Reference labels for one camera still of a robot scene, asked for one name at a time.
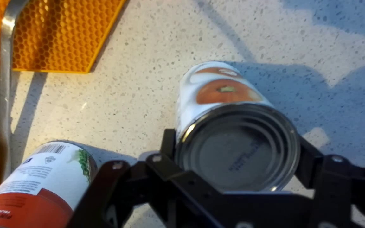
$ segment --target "white speckled surface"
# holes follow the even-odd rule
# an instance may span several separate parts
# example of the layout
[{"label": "white speckled surface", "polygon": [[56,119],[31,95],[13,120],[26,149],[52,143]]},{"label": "white speckled surface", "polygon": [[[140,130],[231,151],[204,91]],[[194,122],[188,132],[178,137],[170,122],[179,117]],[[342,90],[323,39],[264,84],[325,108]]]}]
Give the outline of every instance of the white speckled surface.
[{"label": "white speckled surface", "polygon": [[[365,0],[131,0],[93,73],[15,76],[15,165],[51,139],[159,148],[180,79],[211,60],[241,70],[325,153],[365,163]],[[145,206],[129,222],[157,225]]]}]

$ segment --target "can lid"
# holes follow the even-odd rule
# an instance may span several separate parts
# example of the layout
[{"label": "can lid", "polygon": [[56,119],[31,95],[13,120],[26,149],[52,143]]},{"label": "can lid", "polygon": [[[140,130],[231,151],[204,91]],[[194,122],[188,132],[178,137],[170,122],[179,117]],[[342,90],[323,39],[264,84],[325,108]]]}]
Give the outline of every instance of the can lid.
[{"label": "can lid", "polygon": [[263,104],[230,104],[185,130],[175,162],[227,193],[275,191],[292,179],[299,136],[290,120]]}]

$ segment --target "orange rubber mat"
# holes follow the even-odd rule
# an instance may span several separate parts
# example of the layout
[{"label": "orange rubber mat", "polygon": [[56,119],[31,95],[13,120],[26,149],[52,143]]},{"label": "orange rubber mat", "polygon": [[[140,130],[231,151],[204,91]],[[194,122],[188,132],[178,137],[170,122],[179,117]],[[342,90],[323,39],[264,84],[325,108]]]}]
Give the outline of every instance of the orange rubber mat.
[{"label": "orange rubber mat", "polygon": [[[14,70],[90,72],[127,0],[29,0],[14,34]],[[0,0],[0,27],[8,0]]]}]

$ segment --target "metal rod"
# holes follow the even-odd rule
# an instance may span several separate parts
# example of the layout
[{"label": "metal rod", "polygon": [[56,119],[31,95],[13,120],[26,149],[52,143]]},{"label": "metal rod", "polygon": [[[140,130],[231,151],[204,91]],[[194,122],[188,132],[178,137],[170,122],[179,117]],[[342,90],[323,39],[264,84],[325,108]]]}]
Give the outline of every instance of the metal rod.
[{"label": "metal rod", "polygon": [[0,181],[12,172],[12,68],[13,68],[13,38],[17,20],[28,0],[12,0],[7,6],[0,32]]}]

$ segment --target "lying can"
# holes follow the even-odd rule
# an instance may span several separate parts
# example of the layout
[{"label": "lying can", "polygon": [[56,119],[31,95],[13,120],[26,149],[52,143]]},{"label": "lying can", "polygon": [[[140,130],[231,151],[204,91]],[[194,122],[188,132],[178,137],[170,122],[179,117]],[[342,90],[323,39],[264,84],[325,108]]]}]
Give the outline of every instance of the lying can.
[{"label": "lying can", "polygon": [[81,147],[42,146],[0,185],[0,227],[66,227],[95,172]]},{"label": "lying can", "polygon": [[299,160],[290,120],[223,62],[194,66],[184,76],[176,132],[174,161],[223,193],[283,189]]}]

